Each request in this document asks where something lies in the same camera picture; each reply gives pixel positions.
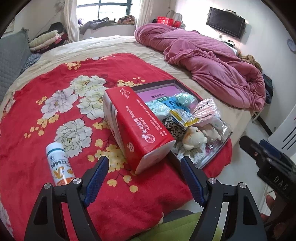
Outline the person hand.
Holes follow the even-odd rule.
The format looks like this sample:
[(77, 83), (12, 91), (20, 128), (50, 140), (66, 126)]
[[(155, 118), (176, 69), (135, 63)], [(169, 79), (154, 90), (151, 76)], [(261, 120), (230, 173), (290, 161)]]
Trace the person hand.
[[(266, 202), (266, 205), (269, 208), (269, 210), (272, 211), (272, 209), (275, 205), (275, 199), (272, 196), (270, 196), (269, 194), (267, 194), (265, 197), (265, 202)], [(264, 213), (261, 213), (260, 217), (264, 223), (266, 223), (269, 219), (269, 215), (266, 215)]]

